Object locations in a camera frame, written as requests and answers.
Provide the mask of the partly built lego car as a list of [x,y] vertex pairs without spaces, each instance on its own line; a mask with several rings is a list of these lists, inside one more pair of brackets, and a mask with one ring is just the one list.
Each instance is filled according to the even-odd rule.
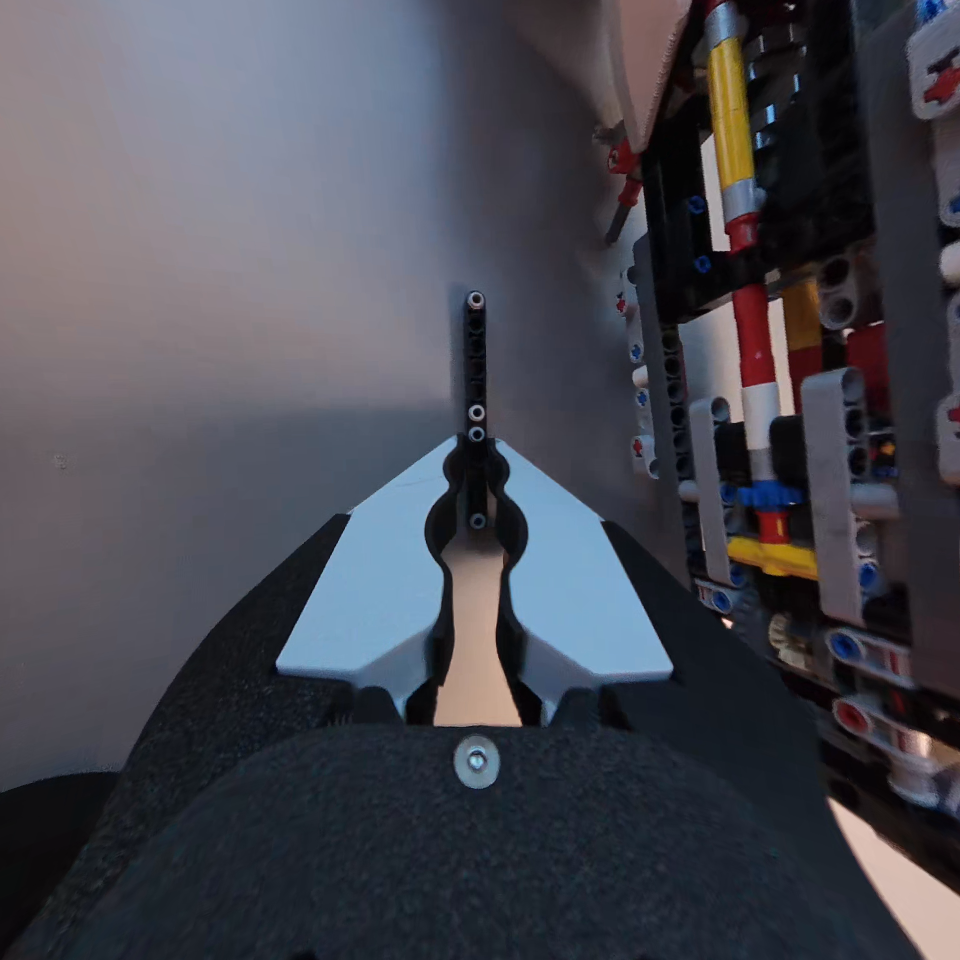
[[621,273],[668,569],[958,893],[958,2],[691,2]]

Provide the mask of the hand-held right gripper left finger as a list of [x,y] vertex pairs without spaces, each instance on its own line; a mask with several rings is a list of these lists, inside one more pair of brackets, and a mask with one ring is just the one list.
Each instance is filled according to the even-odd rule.
[[428,689],[450,579],[462,438],[447,438],[357,504],[275,660],[285,677],[378,689],[403,718]]

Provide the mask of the black lego beam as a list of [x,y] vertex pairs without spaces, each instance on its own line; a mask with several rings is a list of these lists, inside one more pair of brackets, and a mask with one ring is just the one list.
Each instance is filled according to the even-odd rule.
[[465,515],[472,531],[488,525],[486,297],[470,290],[463,305]]

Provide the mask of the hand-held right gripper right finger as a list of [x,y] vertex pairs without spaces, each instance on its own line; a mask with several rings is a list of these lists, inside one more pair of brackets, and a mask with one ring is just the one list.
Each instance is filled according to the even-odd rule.
[[521,723],[550,724],[571,691],[670,679],[603,518],[499,438],[490,492],[503,553],[496,650]]

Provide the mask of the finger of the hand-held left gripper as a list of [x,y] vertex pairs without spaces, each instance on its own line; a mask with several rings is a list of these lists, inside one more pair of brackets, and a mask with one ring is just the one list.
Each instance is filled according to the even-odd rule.
[[630,150],[649,144],[690,8],[690,1],[608,3],[613,88]]

